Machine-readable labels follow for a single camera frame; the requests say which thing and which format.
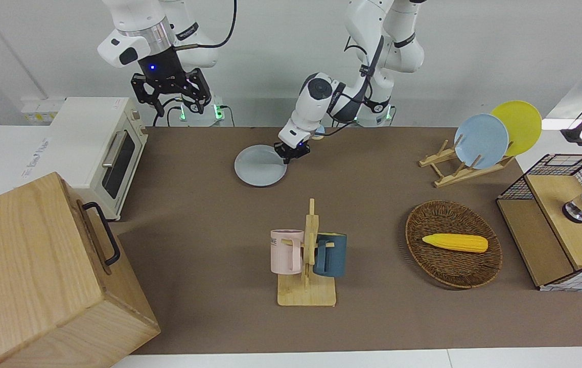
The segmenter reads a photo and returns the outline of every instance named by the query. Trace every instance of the woven tray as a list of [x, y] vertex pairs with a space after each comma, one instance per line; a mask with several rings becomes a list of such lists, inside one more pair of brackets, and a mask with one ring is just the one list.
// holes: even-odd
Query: woven tray
[[[422, 241], [435, 233], [480, 235], [488, 239], [484, 253], [442, 249]], [[502, 266], [502, 249], [493, 229], [468, 207], [445, 200], [425, 202], [409, 214], [407, 247], [417, 264], [448, 286], [469, 289], [491, 282]]]

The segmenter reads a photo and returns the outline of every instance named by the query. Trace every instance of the yellow plate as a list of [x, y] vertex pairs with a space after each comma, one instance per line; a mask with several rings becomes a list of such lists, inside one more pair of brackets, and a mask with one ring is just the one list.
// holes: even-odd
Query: yellow plate
[[508, 132], [510, 147], [506, 156], [516, 156], [529, 150], [541, 136], [543, 119], [536, 107], [524, 101], [509, 101], [497, 106], [491, 115], [500, 119]]

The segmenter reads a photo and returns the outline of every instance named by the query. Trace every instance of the oven window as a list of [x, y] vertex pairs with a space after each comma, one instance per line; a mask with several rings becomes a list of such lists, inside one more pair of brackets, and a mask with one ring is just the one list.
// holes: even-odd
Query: oven window
[[127, 166], [129, 166], [129, 162], [132, 160], [135, 148], [136, 145], [134, 144], [134, 140], [132, 140], [132, 137], [130, 137], [128, 133], [127, 137], [125, 137], [125, 142], [121, 147], [121, 151], [118, 154], [115, 165], [113, 165], [113, 168], [108, 168], [107, 172], [104, 174], [102, 186], [113, 199], [116, 199], [116, 196], [118, 196], [118, 190], [121, 188], [123, 178], [127, 173]]

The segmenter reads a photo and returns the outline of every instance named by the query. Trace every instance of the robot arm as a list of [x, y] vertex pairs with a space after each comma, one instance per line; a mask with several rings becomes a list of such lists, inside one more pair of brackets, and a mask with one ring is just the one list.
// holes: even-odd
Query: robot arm
[[[384, 49], [380, 56], [379, 67], [370, 80], [371, 96], [366, 98], [364, 116], [373, 121], [388, 106], [395, 81], [389, 71], [414, 73], [425, 60], [425, 51], [415, 38], [415, 20], [420, 5], [426, 0], [395, 0], [386, 18], [384, 30], [390, 37], [384, 39]], [[363, 52], [358, 54], [363, 60]]]
[[[174, 47], [188, 44], [213, 44], [204, 31], [200, 29], [193, 14], [183, 0], [159, 0], [170, 22], [170, 28], [175, 34]], [[198, 48], [178, 51], [177, 56], [182, 67], [207, 68], [213, 67], [218, 61], [218, 49]]]
[[[137, 61], [143, 74], [135, 73], [131, 82], [139, 102], [152, 105], [157, 109], [158, 116], [162, 117], [164, 109], [158, 99], [160, 94], [179, 93], [185, 97], [183, 102], [186, 107], [202, 113], [211, 101], [211, 91], [198, 67], [213, 66], [216, 51], [186, 50], [182, 58], [182, 52], [178, 54], [176, 51], [175, 46], [183, 45], [185, 40], [192, 39], [195, 43], [208, 40], [186, 11], [185, 2], [102, 1], [111, 12], [115, 30], [98, 46], [98, 52], [115, 67]], [[186, 72], [183, 63], [196, 68]], [[153, 93], [146, 91], [145, 84], [153, 88]]]
[[[370, 80], [376, 74], [380, 56], [384, 50], [382, 35], [382, 20], [391, 8], [389, 0], [371, 2], [370, 0], [353, 0], [346, 11], [346, 28], [350, 37], [361, 48], [363, 65], [359, 70], [359, 78], [352, 87], [332, 79], [325, 73], [311, 75], [305, 81], [300, 96], [295, 105], [291, 119], [279, 132], [281, 143], [275, 145], [275, 150], [288, 163], [293, 158], [299, 158], [309, 153], [307, 140], [311, 138], [319, 126], [322, 117], [328, 113], [340, 123], [352, 123], [356, 118], [361, 104], [365, 102], [365, 94], [370, 88]], [[312, 93], [314, 86], [329, 86], [329, 96]]]

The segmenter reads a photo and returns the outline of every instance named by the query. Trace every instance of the yellow corn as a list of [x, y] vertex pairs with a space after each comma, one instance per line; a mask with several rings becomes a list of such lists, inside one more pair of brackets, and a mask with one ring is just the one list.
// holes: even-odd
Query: yellow corn
[[435, 247], [456, 251], [484, 253], [488, 250], [488, 240], [479, 235], [433, 234], [423, 237], [422, 241]]

